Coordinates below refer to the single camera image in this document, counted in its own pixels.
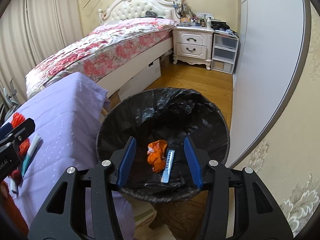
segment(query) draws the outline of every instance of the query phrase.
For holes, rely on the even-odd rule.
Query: bed frame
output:
[[[142,17],[145,16],[146,11],[153,11],[158,16],[180,22],[174,2],[167,0],[116,0],[106,11],[99,9],[100,22],[105,24],[114,20]],[[97,84],[107,89],[108,97],[110,97],[143,68],[172,47],[172,38],[162,41],[106,75]]]

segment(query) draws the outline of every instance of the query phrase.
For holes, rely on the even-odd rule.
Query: nightstand drawer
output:
[[[207,33],[177,31],[177,43],[207,45]]]
[[[207,47],[177,43],[177,56],[205,59]]]

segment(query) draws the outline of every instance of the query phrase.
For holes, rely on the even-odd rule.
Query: white bottle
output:
[[[207,19],[207,28],[211,28],[211,19]]]

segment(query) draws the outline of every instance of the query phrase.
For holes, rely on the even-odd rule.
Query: nightstand leg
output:
[[[205,67],[206,67],[207,70],[211,70],[211,69],[210,69],[210,67],[211,67],[211,62],[206,63],[206,64],[205,64]]]

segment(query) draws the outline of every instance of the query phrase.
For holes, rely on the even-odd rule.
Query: drawer handle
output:
[[[191,52],[196,50],[196,49],[190,50],[189,48],[186,48],[186,49],[189,50],[189,51],[191,51]]]
[[[193,39],[193,40],[194,40],[194,42],[197,42],[197,40],[196,40],[196,39],[194,39],[194,38],[187,38],[187,41],[189,41],[190,39]]]

